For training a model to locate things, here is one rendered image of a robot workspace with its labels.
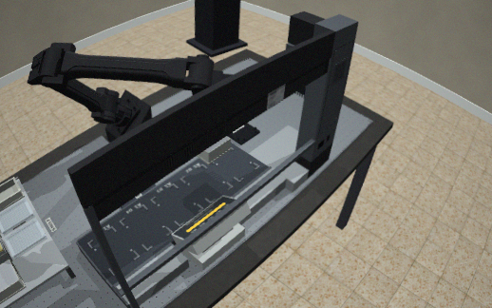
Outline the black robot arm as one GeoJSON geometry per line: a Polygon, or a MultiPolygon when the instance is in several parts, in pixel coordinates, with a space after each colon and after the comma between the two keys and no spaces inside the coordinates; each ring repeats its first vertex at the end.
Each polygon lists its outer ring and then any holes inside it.
{"type": "Polygon", "coordinates": [[[120,93],[115,90],[106,87],[94,90],[76,79],[157,83],[191,90],[195,95],[232,75],[214,70],[214,61],[205,54],[149,59],[83,55],[75,50],[72,43],[52,43],[50,48],[33,57],[27,83],[50,87],[82,104],[91,111],[95,122],[113,124],[119,135],[123,135],[137,118],[141,112],[139,107],[129,97],[121,102],[120,93]],[[185,77],[186,70],[189,70],[190,78],[185,77]]]}

